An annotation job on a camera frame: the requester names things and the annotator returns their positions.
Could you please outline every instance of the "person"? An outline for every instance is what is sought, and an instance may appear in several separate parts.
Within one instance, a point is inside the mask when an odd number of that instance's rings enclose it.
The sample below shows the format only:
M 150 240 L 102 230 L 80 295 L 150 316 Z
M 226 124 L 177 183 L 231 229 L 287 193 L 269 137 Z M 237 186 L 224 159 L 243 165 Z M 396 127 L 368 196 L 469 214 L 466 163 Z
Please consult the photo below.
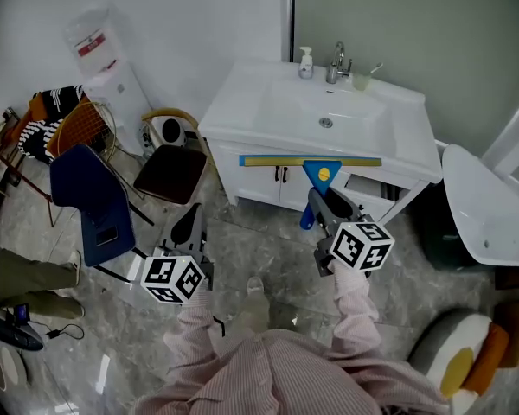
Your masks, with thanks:
M 53 290 L 79 284 L 81 257 L 72 252 L 64 265 L 26 259 L 0 248 L 0 308 L 28 304 L 29 312 L 74 319 L 85 310 L 74 298 L 60 297 Z
M 365 276 L 336 260 L 330 269 L 341 314 L 331 348 L 288 330 L 267 330 L 263 284 L 250 278 L 243 309 L 216 353 L 208 336 L 211 296 L 201 287 L 178 316 L 180 332 L 164 337 L 174 354 L 168 384 L 139 400 L 133 413 L 448 413 L 439 389 L 424 375 L 381 353 Z

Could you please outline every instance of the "red label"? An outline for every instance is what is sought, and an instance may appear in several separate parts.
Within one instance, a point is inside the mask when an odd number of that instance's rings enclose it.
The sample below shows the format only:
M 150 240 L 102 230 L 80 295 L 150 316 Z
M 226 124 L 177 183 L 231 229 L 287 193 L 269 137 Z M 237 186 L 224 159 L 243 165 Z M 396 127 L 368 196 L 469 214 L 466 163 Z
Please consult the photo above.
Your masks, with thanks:
M 94 39 L 93 41 L 88 43 L 85 47 L 83 47 L 83 48 L 79 49 L 79 51 L 77 51 L 79 53 L 79 56 L 84 57 L 85 55 L 87 55 L 88 53 L 90 53 L 91 51 L 96 49 L 98 46 L 100 46 L 105 40 L 106 40 L 106 37 L 104 36 L 104 34 L 100 34 L 98 37 L 96 37 L 96 39 Z

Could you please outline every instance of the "soap dispenser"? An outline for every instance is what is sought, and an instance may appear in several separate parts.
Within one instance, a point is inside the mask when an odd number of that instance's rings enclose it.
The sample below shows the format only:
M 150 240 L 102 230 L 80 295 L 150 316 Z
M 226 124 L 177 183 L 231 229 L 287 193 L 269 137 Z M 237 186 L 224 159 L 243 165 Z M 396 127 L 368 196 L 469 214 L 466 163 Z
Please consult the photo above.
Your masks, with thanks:
M 298 75 L 300 79 L 310 79 L 313 77 L 313 58 L 311 57 L 311 48 L 309 46 L 301 46 L 300 49 L 304 51 L 302 62 L 298 68 Z

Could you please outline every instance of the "black and white marker cube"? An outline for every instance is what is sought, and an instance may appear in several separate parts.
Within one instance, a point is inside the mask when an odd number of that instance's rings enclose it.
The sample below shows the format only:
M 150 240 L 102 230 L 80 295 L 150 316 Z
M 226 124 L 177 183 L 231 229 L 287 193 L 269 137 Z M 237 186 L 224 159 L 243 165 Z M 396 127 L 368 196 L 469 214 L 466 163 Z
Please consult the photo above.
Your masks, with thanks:
M 378 223 L 342 223 L 338 228 L 330 254 L 350 269 L 374 271 L 381 269 L 394 239 Z
M 187 303 L 206 276 L 190 256 L 148 257 L 140 285 L 160 303 Z

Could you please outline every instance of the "blue chair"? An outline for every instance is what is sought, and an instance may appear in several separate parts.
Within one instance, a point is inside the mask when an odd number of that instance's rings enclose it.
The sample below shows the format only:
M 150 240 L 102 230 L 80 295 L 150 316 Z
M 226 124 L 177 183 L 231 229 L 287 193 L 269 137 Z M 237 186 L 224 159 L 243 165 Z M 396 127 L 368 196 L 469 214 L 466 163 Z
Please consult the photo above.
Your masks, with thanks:
M 50 164 L 52 201 L 80 211 L 85 263 L 118 280 L 130 280 L 101 263 L 136 248 L 131 210 L 151 226 L 154 222 L 129 202 L 125 188 L 113 171 L 86 144 L 76 144 Z

